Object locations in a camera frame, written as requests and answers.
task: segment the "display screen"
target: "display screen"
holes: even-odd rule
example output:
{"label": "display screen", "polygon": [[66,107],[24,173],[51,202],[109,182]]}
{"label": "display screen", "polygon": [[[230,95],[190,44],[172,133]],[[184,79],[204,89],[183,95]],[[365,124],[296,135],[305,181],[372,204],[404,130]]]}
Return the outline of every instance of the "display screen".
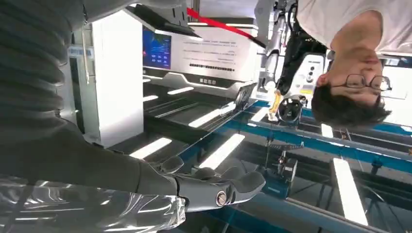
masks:
{"label": "display screen", "polygon": [[143,27],[143,65],[170,69],[171,67],[172,37],[155,34]]}

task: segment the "transparent plastic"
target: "transparent plastic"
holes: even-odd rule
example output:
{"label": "transparent plastic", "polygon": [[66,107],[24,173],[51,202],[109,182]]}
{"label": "transparent plastic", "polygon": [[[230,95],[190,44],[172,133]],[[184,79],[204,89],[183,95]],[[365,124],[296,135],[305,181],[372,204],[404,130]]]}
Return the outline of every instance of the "transparent plastic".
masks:
{"label": "transparent plastic", "polygon": [[0,176],[0,232],[168,230],[185,221],[185,201],[80,185]]}

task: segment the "man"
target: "man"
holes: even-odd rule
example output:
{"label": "man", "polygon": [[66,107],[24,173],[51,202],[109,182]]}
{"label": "man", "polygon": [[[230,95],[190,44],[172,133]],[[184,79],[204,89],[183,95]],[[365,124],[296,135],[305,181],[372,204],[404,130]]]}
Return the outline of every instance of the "man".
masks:
{"label": "man", "polygon": [[412,52],[410,0],[300,0],[297,19],[313,38],[335,51],[313,94],[317,121],[335,127],[368,126],[391,112],[381,92],[391,90],[376,51]]}

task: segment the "red stripe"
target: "red stripe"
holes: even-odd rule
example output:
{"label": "red stripe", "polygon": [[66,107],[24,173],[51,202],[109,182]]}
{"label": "red stripe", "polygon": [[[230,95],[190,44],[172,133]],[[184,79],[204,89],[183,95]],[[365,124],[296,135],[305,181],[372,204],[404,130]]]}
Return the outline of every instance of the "red stripe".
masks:
{"label": "red stripe", "polygon": [[209,19],[209,18],[202,17],[202,16],[199,15],[198,12],[194,11],[194,10],[191,9],[191,8],[188,8],[188,15],[191,16],[191,17],[193,17],[193,18],[195,18],[195,19],[197,19],[199,22],[207,23],[207,24],[210,25],[210,26],[222,28],[222,29],[225,29],[225,30],[228,30],[228,31],[237,33],[237,34],[239,34],[239,35],[243,35],[243,36],[247,37],[248,39],[252,40],[253,42],[257,43],[259,46],[265,47],[265,45],[264,45],[262,42],[258,41],[256,38],[254,38],[254,37],[253,37],[252,35],[250,35],[249,33],[246,33],[246,32],[244,32],[244,31],[242,31],[242,30],[239,30],[239,29],[237,29],[237,28],[235,28],[235,27],[227,26],[227,25],[224,24],[224,23],[220,23],[220,22],[218,22],[218,21],[215,21],[215,20],[212,20],[212,19]]}

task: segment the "eyeglasses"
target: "eyeglasses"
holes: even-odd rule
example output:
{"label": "eyeglasses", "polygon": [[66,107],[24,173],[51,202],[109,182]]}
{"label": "eyeglasses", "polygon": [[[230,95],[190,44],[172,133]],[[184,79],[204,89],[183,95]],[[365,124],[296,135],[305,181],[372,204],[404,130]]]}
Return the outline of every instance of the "eyeglasses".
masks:
{"label": "eyeglasses", "polygon": [[349,88],[364,88],[370,87],[375,90],[380,91],[390,91],[392,90],[391,81],[386,76],[376,75],[369,84],[366,83],[366,79],[361,74],[349,74],[346,78],[346,82],[343,85],[338,86],[345,86]]}

